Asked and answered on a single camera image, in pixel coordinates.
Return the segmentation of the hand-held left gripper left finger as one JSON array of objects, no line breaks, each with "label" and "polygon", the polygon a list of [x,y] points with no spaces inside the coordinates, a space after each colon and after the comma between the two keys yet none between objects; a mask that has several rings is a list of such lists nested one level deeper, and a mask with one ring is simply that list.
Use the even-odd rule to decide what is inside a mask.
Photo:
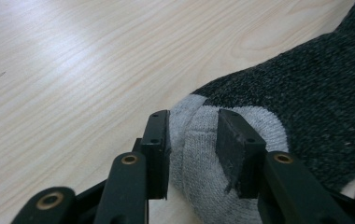
[{"label": "hand-held left gripper left finger", "polygon": [[167,197],[170,150],[169,112],[161,110],[113,161],[93,224],[149,224],[149,201]]}]

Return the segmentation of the dark sock with grey toe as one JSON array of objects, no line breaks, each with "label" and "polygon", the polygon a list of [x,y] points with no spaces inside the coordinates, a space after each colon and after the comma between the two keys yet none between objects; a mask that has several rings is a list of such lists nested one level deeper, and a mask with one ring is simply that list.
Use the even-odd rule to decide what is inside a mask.
[{"label": "dark sock with grey toe", "polygon": [[190,94],[172,107],[169,128],[171,139],[170,175],[172,184],[177,189],[183,189],[183,149],[185,146],[185,132],[198,109],[206,98],[197,94]]},{"label": "dark sock with grey toe", "polygon": [[183,189],[204,224],[261,224],[257,203],[237,196],[216,156],[217,112],[231,109],[290,152],[325,187],[355,179],[355,4],[341,24],[275,58],[218,78],[185,132]]}]

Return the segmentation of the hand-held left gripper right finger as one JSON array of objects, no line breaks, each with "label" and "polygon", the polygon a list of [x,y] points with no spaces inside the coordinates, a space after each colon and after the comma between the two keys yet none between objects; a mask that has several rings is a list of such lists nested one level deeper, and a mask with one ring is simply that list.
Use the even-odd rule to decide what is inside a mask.
[{"label": "hand-held left gripper right finger", "polygon": [[216,154],[240,199],[256,199],[263,224],[353,224],[294,155],[267,151],[263,138],[234,111],[218,112]]}]

